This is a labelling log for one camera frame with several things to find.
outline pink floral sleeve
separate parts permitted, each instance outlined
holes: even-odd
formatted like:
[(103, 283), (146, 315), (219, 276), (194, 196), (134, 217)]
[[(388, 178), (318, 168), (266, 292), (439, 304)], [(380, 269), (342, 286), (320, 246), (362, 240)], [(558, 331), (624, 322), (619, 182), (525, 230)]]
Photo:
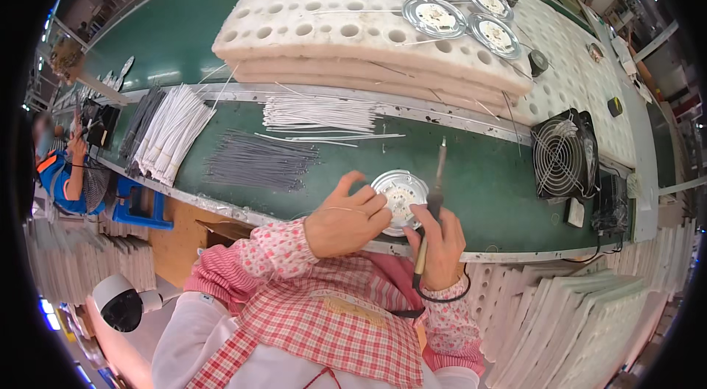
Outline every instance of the pink floral sleeve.
[[(442, 291), (426, 291), (432, 298), (447, 299), (460, 295), (467, 287), (467, 279)], [(479, 327), (472, 319), (466, 298), (451, 303), (424, 301), (429, 312), (425, 320), (427, 346), (422, 352), (427, 365), (436, 371), (439, 368), (459, 366), (470, 368), (481, 376), (486, 368), (479, 350), (481, 339)]]
[(213, 246), (201, 253), (184, 284), (185, 291), (203, 292), (228, 303), (237, 313), (256, 288), (272, 279), (299, 277), (318, 259), (305, 240), (305, 218), (255, 228), (250, 239), (230, 248)]

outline face mask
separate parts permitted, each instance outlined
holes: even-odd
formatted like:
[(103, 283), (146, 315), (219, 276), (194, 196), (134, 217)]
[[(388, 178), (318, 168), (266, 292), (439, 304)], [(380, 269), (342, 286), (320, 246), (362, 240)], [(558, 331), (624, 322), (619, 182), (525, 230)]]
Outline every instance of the face mask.
[(42, 133), (42, 136), (40, 137), (40, 141), (37, 143), (37, 147), (35, 148), (35, 154), (40, 158), (40, 160), (44, 160), (47, 157), (49, 148), (52, 146), (53, 141), (54, 133), (49, 128), (45, 129), (44, 133)]

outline red string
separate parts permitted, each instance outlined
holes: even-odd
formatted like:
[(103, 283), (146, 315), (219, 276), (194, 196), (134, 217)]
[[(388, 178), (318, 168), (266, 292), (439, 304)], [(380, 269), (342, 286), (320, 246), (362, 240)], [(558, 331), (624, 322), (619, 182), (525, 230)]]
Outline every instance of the red string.
[(309, 383), (307, 383), (307, 385), (306, 385), (304, 388), (302, 388), (302, 389), (307, 389), (308, 387), (310, 387), (310, 386), (312, 385), (312, 383), (314, 383), (314, 382), (317, 380), (317, 378), (321, 377), (322, 375), (324, 375), (324, 374), (327, 373), (327, 372), (328, 372), (329, 375), (334, 379), (334, 381), (337, 383), (337, 387), (338, 387), (339, 389), (341, 389), (341, 384), (339, 384), (339, 380), (337, 380), (337, 376), (334, 375), (334, 371), (332, 371), (331, 368), (328, 367), (328, 366), (327, 366), (327, 367), (324, 367), (324, 368), (322, 369), (322, 371), (321, 371), (320, 373), (318, 373), (317, 376), (315, 376), (314, 378), (312, 378), (312, 381), (310, 381)]

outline surveillance camera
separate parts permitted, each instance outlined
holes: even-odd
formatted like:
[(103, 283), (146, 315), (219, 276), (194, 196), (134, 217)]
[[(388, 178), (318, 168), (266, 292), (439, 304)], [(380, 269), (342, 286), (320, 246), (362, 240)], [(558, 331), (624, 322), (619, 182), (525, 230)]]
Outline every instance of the surveillance camera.
[(159, 290), (137, 292), (127, 278), (113, 274), (93, 288), (93, 301), (101, 317), (116, 331), (131, 332), (140, 324), (144, 313), (156, 311), (175, 294), (163, 295)]

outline bundle of white wires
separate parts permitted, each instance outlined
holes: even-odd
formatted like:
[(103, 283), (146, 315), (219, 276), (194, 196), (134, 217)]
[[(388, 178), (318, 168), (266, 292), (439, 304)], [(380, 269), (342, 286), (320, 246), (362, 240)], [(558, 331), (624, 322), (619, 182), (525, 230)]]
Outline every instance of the bundle of white wires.
[(354, 146), (345, 141), (404, 137), (404, 134), (374, 134), (376, 102), (338, 99), (324, 96), (284, 94), (271, 96), (265, 102), (263, 125), (269, 132), (302, 134), (297, 137), (266, 136), (289, 140)]
[(172, 186), (191, 144), (216, 110), (204, 104), (190, 86), (172, 88), (155, 113), (140, 142), (135, 161), (140, 171)]

